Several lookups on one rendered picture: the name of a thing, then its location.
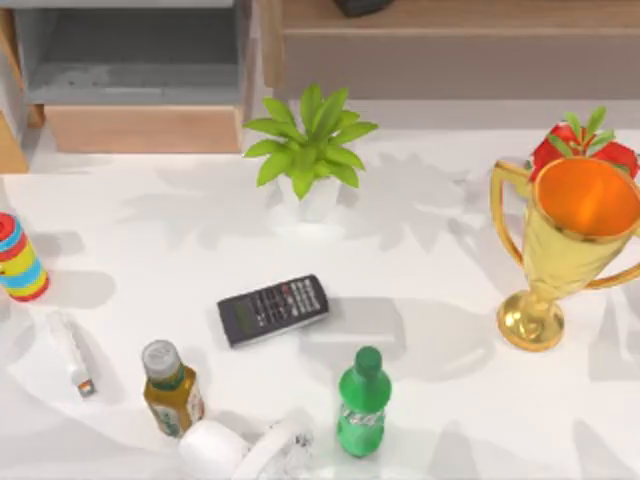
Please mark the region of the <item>black calculator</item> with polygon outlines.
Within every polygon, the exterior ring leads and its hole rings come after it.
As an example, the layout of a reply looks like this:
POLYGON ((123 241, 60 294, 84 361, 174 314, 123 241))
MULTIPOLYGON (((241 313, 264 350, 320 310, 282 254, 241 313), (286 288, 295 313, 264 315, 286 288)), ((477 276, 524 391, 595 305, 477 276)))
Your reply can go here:
POLYGON ((232 348, 315 323, 329 314, 328 297, 313 274, 220 300, 217 307, 232 348))

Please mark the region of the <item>green plant in white pot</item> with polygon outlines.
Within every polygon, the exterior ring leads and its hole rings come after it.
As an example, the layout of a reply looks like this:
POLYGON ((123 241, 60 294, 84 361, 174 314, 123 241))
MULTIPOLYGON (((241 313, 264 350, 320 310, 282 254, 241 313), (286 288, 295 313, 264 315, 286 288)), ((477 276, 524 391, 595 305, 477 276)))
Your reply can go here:
POLYGON ((283 101, 265 97, 267 114, 244 122, 246 130, 264 137, 244 152, 262 163, 256 185, 278 185, 285 207, 296 220, 318 223, 337 205, 343 186, 360 187, 364 161, 348 145, 379 129, 375 122, 346 107, 349 91, 324 95, 312 84, 294 114, 283 101))

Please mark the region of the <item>green bottle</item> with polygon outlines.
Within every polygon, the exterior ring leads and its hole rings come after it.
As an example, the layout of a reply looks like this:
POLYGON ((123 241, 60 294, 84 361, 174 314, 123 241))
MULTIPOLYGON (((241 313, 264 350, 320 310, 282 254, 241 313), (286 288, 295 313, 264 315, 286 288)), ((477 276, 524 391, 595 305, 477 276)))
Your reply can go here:
POLYGON ((392 382, 383 369, 381 352, 374 346, 360 348, 339 383, 341 407, 336 435, 342 449, 356 458, 375 453, 385 431, 386 407, 392 382))

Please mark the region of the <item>pale wooden drawer front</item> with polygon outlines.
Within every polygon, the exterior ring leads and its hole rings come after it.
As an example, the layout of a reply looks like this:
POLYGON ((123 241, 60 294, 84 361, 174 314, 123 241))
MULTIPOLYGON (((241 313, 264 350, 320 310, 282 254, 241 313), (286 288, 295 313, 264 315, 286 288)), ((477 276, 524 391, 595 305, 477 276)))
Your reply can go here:
POLYGON ((47 105, 67 153, 237 153, 246 109, 212 105, 47 105))

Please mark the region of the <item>yellow bottle with silver cap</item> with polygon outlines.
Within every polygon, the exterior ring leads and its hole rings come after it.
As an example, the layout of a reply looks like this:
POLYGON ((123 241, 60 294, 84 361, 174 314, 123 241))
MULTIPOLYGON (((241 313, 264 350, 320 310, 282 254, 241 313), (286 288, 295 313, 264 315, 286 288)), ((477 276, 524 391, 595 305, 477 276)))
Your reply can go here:
POLYGON ((165 435, 181 438, 204 418, 205 404, 197 374, 168 340, 150 342, 141 358, 146 373, 146 404, 165 435))

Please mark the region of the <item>wooden open shelf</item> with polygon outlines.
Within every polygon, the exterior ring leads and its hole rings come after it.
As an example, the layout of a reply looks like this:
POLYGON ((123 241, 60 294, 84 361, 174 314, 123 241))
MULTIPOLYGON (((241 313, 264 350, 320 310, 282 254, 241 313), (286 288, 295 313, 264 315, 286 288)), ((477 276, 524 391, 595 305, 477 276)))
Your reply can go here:
POLYGON ((640 0, 256 0, 264 82, 357 99, 640 99, 640 0))

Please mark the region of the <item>black object on shelf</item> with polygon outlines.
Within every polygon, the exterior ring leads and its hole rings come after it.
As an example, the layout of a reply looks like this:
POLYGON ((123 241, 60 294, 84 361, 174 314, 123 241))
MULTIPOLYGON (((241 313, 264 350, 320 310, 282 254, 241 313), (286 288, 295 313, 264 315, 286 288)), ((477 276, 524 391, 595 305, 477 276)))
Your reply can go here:
POLYGON ((387 9, 395 0, 333 0, 346 18, 360 18, 387 9))

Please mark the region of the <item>gold trophy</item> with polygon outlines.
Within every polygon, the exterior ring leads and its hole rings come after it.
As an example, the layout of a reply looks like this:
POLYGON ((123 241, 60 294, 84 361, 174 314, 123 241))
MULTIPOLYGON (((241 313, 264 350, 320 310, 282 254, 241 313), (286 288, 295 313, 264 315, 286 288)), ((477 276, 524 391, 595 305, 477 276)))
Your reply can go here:
POLYGON ((491 173, 489 201, 496 234, 528 284, 497 311, 498 328, 512 345, 530 352, 555 347, 565 326, 559 300, 640 277, 640 262, 614 275, 601 274, 632 237, 640 237, 640 186, 611 164, 561 158, 532 177, 498 161, 491 173), (507 183, 524 187, 527 194, 520 245, 506 225, 507 183))

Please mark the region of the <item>red flower plant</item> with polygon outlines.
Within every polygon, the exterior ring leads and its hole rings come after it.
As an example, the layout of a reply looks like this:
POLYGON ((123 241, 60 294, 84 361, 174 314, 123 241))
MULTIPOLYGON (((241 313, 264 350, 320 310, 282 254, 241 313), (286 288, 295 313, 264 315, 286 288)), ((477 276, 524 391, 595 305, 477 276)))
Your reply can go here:
POLYGON ((573 157, 605 161, 635 178, 640 171, 640 157, 619 143, 613 130, 603 128, 606 114, 606 107, 596 107, 583 123, 575 113, 567 112, 534 149, 527 164, 529 181, 533 182, 547 164, 573 157))

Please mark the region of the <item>white tube with coloured end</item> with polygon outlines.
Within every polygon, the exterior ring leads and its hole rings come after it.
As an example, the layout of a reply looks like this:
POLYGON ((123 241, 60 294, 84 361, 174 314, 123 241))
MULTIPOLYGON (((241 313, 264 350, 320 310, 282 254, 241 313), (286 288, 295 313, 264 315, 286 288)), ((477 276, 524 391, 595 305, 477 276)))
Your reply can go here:
POLYGON ((46 316, 46 324, 50 339, 63 359, 72 385, 82 398, 93 396, 96 387, 77 340, 73 322, 63 312, 54 311, 46 316))

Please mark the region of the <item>stack of coloured rings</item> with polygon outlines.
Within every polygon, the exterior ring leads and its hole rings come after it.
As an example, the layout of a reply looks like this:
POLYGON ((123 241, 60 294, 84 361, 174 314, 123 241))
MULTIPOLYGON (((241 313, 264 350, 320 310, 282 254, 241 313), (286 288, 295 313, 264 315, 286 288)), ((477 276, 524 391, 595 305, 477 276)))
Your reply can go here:
POLYGON ((19 220, 0 212, 0 287, 13 300, 30 302, 41 297, 49 283, 49 275, 19 220))

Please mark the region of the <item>wooden cupboard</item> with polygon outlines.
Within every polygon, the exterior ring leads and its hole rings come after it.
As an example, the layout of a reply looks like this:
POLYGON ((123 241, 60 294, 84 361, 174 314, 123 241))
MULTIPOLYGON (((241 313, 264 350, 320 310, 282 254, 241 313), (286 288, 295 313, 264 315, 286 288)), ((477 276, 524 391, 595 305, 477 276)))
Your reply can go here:
MULTIPOLYGON (((8 66, 21 90, 24 81, 20 66, 17 33, 12 9, 0 8, 0 51, 5 55, 8 66)), ((27 126, 41 129, 45 124, 44 106, 29 104, 27 107, 27 126)), ((8 120, 0 113, 0 174, 22 174, 29 171, 27 158, 18 138, 11 131, 8 120)))

